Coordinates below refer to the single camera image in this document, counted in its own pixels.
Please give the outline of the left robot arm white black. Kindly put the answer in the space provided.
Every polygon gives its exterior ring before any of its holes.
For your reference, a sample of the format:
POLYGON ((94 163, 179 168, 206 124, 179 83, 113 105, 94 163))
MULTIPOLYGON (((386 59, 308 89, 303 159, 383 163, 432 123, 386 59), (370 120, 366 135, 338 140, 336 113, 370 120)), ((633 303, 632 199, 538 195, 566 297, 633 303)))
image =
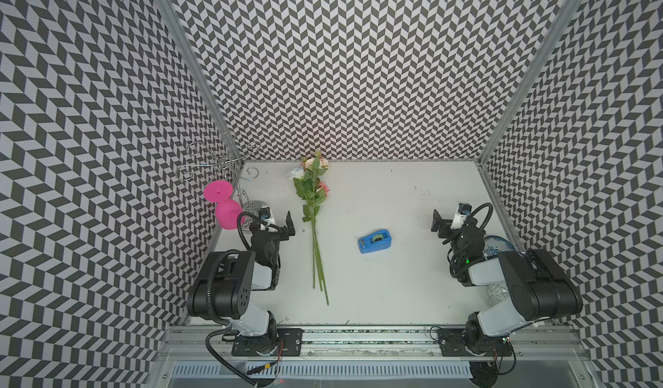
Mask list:
POLYGON ((300 355, 302 329, 277 325, 272 312, 252 301, 255 292, 273 291, 281 273, 280 244, 295 236, 291 213, 278 227, 270 208, 236 218, 243 250, 209 253, 188 291, 188 315, 214 322, 232 335, 237 357, 300 355))

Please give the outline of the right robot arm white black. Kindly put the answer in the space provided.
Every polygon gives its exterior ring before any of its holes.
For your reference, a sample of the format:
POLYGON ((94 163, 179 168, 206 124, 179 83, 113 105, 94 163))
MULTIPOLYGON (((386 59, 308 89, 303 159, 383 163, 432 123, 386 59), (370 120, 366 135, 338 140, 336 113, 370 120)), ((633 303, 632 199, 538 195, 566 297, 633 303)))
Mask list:
POLYGON ((454 216, 433 211, 431 231, 450 246, 450 276, 464 287, 504 284, 509 297, 468 316, 463 329, 438 332, 442 349, 460 346, 461 355, 484 356, 510 351, 509 336, 529 325, 568 315, 583 308, 578 286, 545 250, 509 250, 486 255, 485 227, 494 206, 476 208, 459 203, 454 216))

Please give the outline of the blue tape dispenser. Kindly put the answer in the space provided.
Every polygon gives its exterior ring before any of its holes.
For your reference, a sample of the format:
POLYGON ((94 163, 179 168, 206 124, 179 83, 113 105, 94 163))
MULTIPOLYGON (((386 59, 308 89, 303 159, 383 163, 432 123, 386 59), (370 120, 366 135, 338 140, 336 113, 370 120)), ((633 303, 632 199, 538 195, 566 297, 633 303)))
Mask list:
POLYGON ((372 234, 361 237, 357 241, 360 253, 368 254, 389 249, 392 245, 392 235, 386 230, 378 230, 372 234))

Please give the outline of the artificial rose bouquet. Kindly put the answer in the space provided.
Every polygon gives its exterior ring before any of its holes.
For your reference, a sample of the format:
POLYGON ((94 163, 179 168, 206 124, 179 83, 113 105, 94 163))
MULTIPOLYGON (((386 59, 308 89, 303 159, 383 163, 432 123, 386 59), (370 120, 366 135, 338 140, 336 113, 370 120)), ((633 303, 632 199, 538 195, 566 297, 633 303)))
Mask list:
POLYGON ((329 189, 321 180, 329 170, 329 161, 322 156, 321 151, 315 151, 310 158, 302 158, 299 166, 290 170, 288 178, 295 186, 297 196, 304 201, 302 220, 310 224, 312 233, 312 255, 313 255, 313 287, 318 287, 324 294, 326 304, 330 304, 326 275, 319 248, 317 234, 317 216, 322 203, 329 194, 329 189))

